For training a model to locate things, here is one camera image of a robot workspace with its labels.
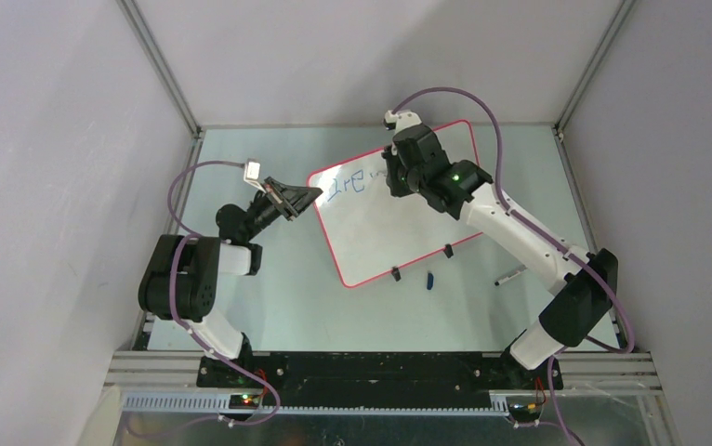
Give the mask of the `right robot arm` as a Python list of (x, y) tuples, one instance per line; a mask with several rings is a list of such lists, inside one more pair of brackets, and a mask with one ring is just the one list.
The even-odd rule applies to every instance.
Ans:
[(612, 253), (591, 254), (548, 233), (522, 207), (510, 204), (497, 179), (471, 161), (451, 163), (430, 127), (395, 127), (382, 157), (392, 196), (419, 195), (435, 211), (490, 237), (552, 294), (508, 348), (502, 374), (512, 387), (531, 385), (544, 361), (580, 345), (613, 308), (618, 261)]

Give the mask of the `pink-framed whiteboard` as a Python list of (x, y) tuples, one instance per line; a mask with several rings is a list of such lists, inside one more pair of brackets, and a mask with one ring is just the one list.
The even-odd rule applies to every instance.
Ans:
[(391, 196), (381, 149), (311, 172), (314, 209), (340, 282), (356, 288), (479, 236), (412, 194)]

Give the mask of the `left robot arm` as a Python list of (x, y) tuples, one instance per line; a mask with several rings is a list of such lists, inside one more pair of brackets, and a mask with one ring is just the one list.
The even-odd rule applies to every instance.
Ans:
[(138, 288), (140, 308), (163, 321), (174, 321), (202, 342), (207, 356), (222, 356), (219, 373), (234, 387), (256, 374), (255, 361), (242, 352), (247, 336), (215, 309), (218, 279), (255, 276), (263, 248), (253, 239), (278, 218), (292, 221), (323, 194), (317, 187), (289, 186), (268, 177), (246, 208), (234, 203), (215, 215), (218, 235), (162, 235)]

